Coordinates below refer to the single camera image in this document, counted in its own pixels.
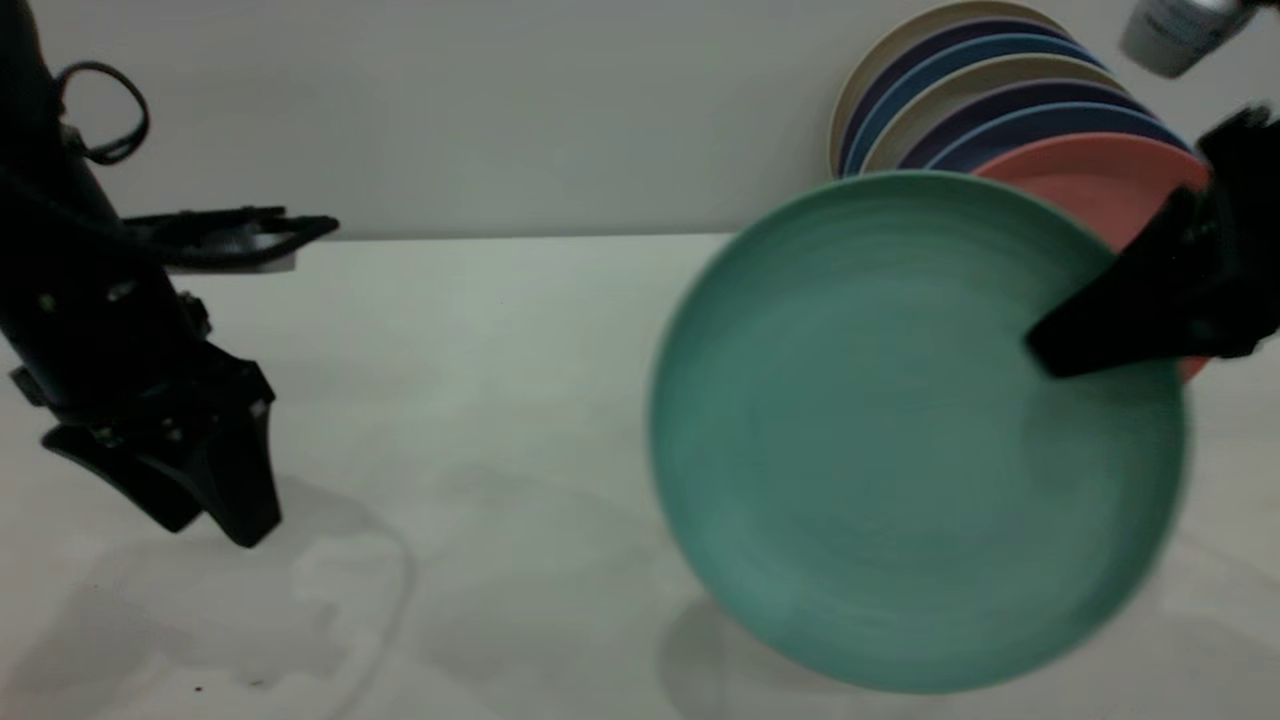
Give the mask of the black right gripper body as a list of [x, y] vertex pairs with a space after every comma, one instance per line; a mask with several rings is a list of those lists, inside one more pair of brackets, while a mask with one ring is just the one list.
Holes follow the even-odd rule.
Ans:
[[1277, 333], [1277, 118], [1249, 105], [1201, 136], [1211, 181], [1196, 211], [1202, 274], [1192, 291], [1194, 355], [1244, 357]]

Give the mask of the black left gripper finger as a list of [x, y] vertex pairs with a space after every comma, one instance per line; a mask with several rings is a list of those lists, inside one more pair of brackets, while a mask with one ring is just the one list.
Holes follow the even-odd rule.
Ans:
[[195, 496], [242, 548], [259, 546], [282, 521], [269, 442], [270, 404], [221, 414], [195, 454]]
[[128, 448], [102, 445], [84, 428], [54, 427], [42, 437], [42, 446], [105, 480], [170, 533], [186, 529], [204, 512], [175, 480]]

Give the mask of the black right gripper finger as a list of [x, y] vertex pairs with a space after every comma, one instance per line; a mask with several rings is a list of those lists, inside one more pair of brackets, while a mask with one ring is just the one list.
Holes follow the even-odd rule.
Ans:
[[1175, 188], [1142, 232], [1091, 283], [1041, 318], [1025, 346], [1056, 378], [1137, 363], [1213, 356], [1210, 327], [1193, 318], [1183, 240], [1198, 195]]

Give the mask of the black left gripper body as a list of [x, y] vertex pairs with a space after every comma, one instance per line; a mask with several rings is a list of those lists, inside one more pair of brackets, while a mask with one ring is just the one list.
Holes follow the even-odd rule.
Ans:
[[244, 446], [269, 451], [270, 386], [253, 363], [214, 347], [163, 266], [111, 243], [3, 243], [3, 333], [15, 374], [58, 424], [55, 454], [191, 442], [242, 421]]

